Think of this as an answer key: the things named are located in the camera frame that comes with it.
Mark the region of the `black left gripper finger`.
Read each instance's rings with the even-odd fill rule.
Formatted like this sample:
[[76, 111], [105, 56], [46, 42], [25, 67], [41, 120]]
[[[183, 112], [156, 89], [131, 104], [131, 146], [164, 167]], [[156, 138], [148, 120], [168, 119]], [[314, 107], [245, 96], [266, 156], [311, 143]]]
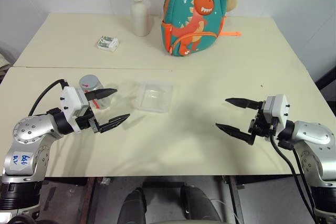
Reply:
[[100, 100], [100, 99], [106, 98], [116, 93], [117, 91], [118, 91], [117, 89], [113, 89], [113, 88], [97, 89], [97, 90], [86, 92], [85, 97], [88, 101]]
[[115, 127], [118, 127], [129, 116], [130, 116], [130, 114], [124, 114], [124, 115], [120, 115], [120, 116], [117, 116], [117, 117], [114, 117], [114, 118], [110, 119], [107, 123], [98, 126], [98, 132], [104, 133], [104, 132], [109, 131], [109, 130], [115, 128]]

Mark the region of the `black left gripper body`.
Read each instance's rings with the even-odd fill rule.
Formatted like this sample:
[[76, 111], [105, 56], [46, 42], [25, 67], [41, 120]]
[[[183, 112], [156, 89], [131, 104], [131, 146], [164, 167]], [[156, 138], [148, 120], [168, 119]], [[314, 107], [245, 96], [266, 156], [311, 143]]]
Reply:
[[76, 118], [76, 123], [81, 130], [91, 128], [94, 133], [100, 132], [100, 125], [91, 109], [88, 107], [83, 116]]

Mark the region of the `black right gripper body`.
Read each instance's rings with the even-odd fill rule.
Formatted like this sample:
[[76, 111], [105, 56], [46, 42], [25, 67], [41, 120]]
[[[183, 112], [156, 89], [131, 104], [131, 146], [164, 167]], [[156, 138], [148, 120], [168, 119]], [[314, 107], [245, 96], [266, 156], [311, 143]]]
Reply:
[[252, 138], [256, 136], [270, 137], [276, 135], [279, 120], [274, 119], [271, 115], [264, 115], [264, 108], [266, 101], [249, 102], [247, 106], [249, 109], [257, 110], [257, 114], [254, 119], [251, 120], [248, 132]]

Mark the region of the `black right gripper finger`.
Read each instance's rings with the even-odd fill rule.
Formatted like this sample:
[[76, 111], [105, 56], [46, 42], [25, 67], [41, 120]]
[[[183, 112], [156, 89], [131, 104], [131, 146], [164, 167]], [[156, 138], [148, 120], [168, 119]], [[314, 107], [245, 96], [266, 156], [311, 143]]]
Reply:
[[254, 109], [254, 110], [258, 110], [262, 107], [263, 105], [263, 101], [253, 101], [253, 100], [249, 100], [249, 99], [245, 99], [245, 98], [228, 98], [225, 99], [226, 102], [240, 107], [240, 108], [249, 108], [249, 109]]
[[231, 137], [234, 137], [234, 138], [237, 138], [239, 140], [242, 140], [242, 141], [246, 142], [249, 145], [253, 145], [254, 144], [255, 135], [244, 133], [244, 132], [240, 131], [240, 129], [235, 128], [235, 127], [230, 126], [230, 125], [219, 124], [219, 123], [216, 123], [215, 125], [220, 130], [222, 130], [223, 132], [225, 132], [226, 134], [228, 134]]

